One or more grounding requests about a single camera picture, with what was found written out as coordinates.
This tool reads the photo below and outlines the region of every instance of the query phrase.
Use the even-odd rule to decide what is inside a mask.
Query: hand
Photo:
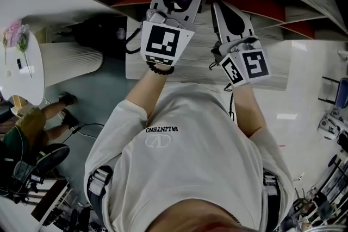
[[[171,66],[163,64],[154,64],[154,67],[161,71],[168,71],[171,68]]]

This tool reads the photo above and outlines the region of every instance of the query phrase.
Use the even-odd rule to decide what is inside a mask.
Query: desk
[[[193,82],[204,84],[227,85],[229,80],[221,67],[216,66],[212,71],[209,65],[214,62],[210,50],[218,37],[214,33],[210,7],[203,6],[202,12],[195,20],[196,33],[175,65],[175,71],[168,76],[168,81]],[[127,37],[139,27],[139,22],[128,18]],[[291,41],[281,41],[277,34],[265,29],[256,31],[264,51],[268,57],[272,77],[253,84],[253,87],[285,91],[288,83]],[[140,47],[141,32],[128,43],[127,48],[134,50]],[[141,58],[140,52],[126,54],[126,78],[140,79],[148,68]]]
[[[5,49],[0,42],[0,91],[5,99],[18,95],[33,105],[42,102],[46,87],[96,71],[103,61],[102,53],[93,48],[77,43],[39,44],[31,32],[26,58],[28,66],[23,53],[16,47],[7,48],[5,64]]]

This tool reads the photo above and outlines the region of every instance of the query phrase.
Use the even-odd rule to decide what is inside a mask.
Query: person
[[[32,108],[29,113],[19,119],[15,126],[5,134],[3,142],[8,155],[18,160],[35,161],[36,155],[49,141],[60,137],[64,132],[78,125],[78,120],[65,108],[75,104],[77,98],[67,92],[59,95],[59,100],[43,109]],[[44,130],[46,121],[61,112],[64,119],[61,125]]]
[[[265,231],[264,170],[281,194],[273,218],[278,225],[294,187],[251,86],[233,88],[237,126],[216,92],[198,84],[164,87],[166,71],[150,66],[116,106],[87,158],[85,194],[106,228]]]

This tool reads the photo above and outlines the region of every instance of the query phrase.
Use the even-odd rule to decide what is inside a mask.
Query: white table surface
[[[2,41],[0,42],[0,91],[5,99],[18,95],[33,105],[39,105],[45,93],[44,67],[39,43],[31,32],[25,54],[32,77],[30,77],[23,53],[16,47],[6,49],[7,64],[5,65],[5,49]],[[17,65],[17,59],[21,61],[21,70]]]

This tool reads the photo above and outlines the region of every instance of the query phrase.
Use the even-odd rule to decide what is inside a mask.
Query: logo print
[[[232,59],[228,57],[223,63],[222,63],[222,68],[225,70],[227,73],[230,81],[233,84],[237,84],[238,82],[244,80],[241,74],[239,73],[238,69],[234,65]]]
[[[172,137],[168,134],[152,134],[146,140],[145,144],[148,147],[164,148],[172,141]]]
[[[175,57],[179,35],[179,30],[162,26],[152,26],[146,51]]]
[[[146,55],[146,60],[150,61],[150,62],[155,62],[155,63],[161,63],[161,64],[165,64],[165,65],[172,65],[173,60],[169,60],[169,59],[164,59],[164,58],[160,58],[160,57],[154,57],[152,55]]]
[[[262,51],[246,52],[242,55],[249,78],[257,78],[269,74]]]

